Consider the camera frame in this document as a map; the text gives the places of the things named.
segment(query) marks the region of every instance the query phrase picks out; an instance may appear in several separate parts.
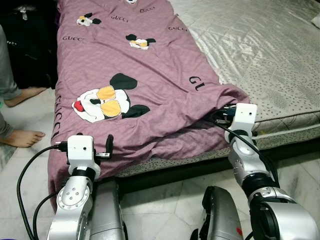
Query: pink comforter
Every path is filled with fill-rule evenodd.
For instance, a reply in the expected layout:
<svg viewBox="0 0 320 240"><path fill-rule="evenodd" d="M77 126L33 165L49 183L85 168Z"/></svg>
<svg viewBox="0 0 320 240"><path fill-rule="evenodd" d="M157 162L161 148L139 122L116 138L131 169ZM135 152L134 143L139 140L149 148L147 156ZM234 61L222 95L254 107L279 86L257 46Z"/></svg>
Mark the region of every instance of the pink comforter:
<svg viewBox="0 0 320 240"><path fill-rule="evenodd" d="M179 160L225 146L223 131L199 121L225 104L249 101L218 76L167 0L60 0L52 144L83 133L97 152L114 136L101 178L151 156ZM49 191L68 176L51 151Z"/></svg>

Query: bare foot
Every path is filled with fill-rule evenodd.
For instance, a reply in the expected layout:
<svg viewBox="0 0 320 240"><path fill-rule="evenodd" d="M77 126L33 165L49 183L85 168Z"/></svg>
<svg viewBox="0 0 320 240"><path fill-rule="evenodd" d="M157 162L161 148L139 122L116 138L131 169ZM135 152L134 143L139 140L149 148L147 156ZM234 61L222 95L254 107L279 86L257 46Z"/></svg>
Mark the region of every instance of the bare foot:
<svg viewBox="0 0 320 240"><path fill-rule="evenodd" d="M9 100L4 100L4 103L9 108L12 108L12 107L18 105L19 103L21 103L22 101L38 95L39 93L43 92L44 90L46 90L45 87L33 87L33 88L22 89L22 93L19 96L16 96L16 97L9 99Z"/></svg>
<svg viewBox="0 0 320 240"><path fill-rule="evenodd" d="M15 129L10 136L0 138L0 143L18 148L29 148L33 144L41 141L45 135L46 134L41 131L24 131Z"/></svg>

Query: floor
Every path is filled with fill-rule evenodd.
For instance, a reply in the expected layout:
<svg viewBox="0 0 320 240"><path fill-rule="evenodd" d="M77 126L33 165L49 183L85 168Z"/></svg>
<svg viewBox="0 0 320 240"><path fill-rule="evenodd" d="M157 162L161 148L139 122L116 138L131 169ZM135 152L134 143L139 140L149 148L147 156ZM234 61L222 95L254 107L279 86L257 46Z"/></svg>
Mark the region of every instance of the floor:
<svg viewBox="0 0 320 240"><path fill-rule="evenodd" d="M27 240L16 197L21 170L37 151L49 146L53 127L54 91L47 89L22 104L1 112L15 128L39 130L44 139L28 149L0 145L0 240ZM26 172L22 195L27 216L48 195L48 154L39 157ZM313 215L320 227L320 152L285 159L278 164L281 187ZM199 176L142 191L126 194L121 202L130 240L189 240L199 227L202 197L209 185L227 189L235 200L243 234L251 232L247 199L231 170ZM38 215L40 239L46 239L54 213L46 203Z"/></svg>

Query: gray pants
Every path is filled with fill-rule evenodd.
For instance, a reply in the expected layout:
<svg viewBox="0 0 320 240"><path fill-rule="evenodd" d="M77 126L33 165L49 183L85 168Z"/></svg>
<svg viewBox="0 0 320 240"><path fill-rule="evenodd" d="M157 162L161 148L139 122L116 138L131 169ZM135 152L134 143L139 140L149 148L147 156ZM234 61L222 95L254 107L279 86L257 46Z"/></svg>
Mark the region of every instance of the gray pants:
<svg viewBox="0 0 320 240"><path fill-rule="evenodd" d="M20 94L21 89L15 83L11 70L6 35L0 25L0 96L4 100L9 100ZM0 138L10 136L13 131L14 129L5 121L0 112Z"/></svg>

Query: person's leg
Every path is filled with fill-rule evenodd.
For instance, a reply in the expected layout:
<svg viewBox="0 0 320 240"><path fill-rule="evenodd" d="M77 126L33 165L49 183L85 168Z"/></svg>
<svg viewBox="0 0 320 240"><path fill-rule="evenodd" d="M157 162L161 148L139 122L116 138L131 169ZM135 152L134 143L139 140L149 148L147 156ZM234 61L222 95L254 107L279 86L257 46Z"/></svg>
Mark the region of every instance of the person's leg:
<svg viewBox="0 0 320 240"><path fill-rule="evenodd" d="M38 95L45 87L19 89L14 81L10 65L7 38L0 25L0 96L8 107L14 107L22 101Z"/></svg>
<svg viewBox="0 0 320 240"><path fill-rule="evenodd" d="M41 141L45 134L40 131L25 131L14 129L4 119L0 112L0 143L18 148L29 148Z"/></svg>
<svg viewBox="0 0 320 240"><path fill-rule="evenodd" d="M0 139L7 138L14 132L14 128L10 126L0 112Z"/></svg>
<svg viewBox="0 0 320 240"><path fill-rule="evenodd" d="M7 47L7 38L0 25L0 96L13 99L22 93L14 81Z"/></svg>

